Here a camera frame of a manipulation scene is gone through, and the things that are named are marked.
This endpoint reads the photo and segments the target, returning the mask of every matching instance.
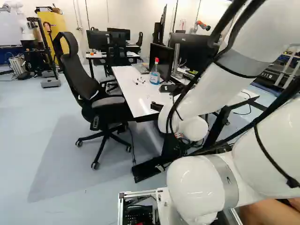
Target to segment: computer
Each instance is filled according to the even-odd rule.
[[[150,61],[149,61],[150,71],[154,66],[154,60],[156,57],[159,58],[157,70],[160,73],[160,77],[165,82],[168,82],[171,78],[173,59],[174,59],[174,49],[163,46],[163,45],[151,43],[150,44]]]
[[[118,46],[126,46],[126,33],[117,32],[117,31],[111,31],[109,33],[110,33],[112,44]]]
[[[106,52],[107,45],[110,42],[109,32],[99,30],[87,30],[86,34],[88,36],[90,49],[97,49],[102,52]]]
[[[171,33],[169,47],[175,48],[175,44],[180,44],[181,63],[192,71],[201,71],[206,68],[207,59],[218,52],[217,46],[208,47],[209,38],[207,35]]]
[[[109,32],[119,32],[119,33],[124,33],[125,38],[127,41],[130,40],[130,30],[127,29],[119,29],[119,28],[107,28],[107,31]]]
[[[167,13],[167,5],[165,5],[164,7],[164,12],[161,15],[160,22],[156,22],[154,24],[153,43],[155,44],[160,44],[160,45],[163,44],[166,13]]]

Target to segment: person's arm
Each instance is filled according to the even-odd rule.
[[[300,212],[300,198],[290,198],[288,199],[290,204],[298,211]]]
[[[300,213],[275,200],[263,200],[240,207],[244,225],[299,225]]]

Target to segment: chair armrest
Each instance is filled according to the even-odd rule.
[[[114,95],[102,98],[92,103],[92,109],[102,107],[104,105],[124,104],[125,98],[122,95]]]
[[[114,81],[117,81],[116,79],[112,79],[112,80],[109,80],[109,81],[102,81],[102,82],[100,82],[99,84],[101,85],[101,84],[103,84],[103,83],[109,83],[109,82],[114,82]]]

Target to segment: plastic bottle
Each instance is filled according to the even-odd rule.
[[[151,72],[150,72],[150,83],[152,83],[154,85],[158,85],[160,82],[160,73],[158,72],[158,62],[159,62],[159,59],[155,58],[154,67],[151,69]]]

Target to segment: chair wheel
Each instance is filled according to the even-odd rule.
[[[99,165],[100,165],[100,163],[96,162],[96,163],[92,163],[92,164],[90,165],[90,167],[91,167],[93,170],[97,170],[97,169],[99,168]]]
[[[83,142],[82,142],[82,141],[77,141],[77,142],[75,143],[75,145],[76,145],[77,147],[81,147],[81,146],[83,145]]]
[[[131,152],[131,146],[126,147],[126,152]]]

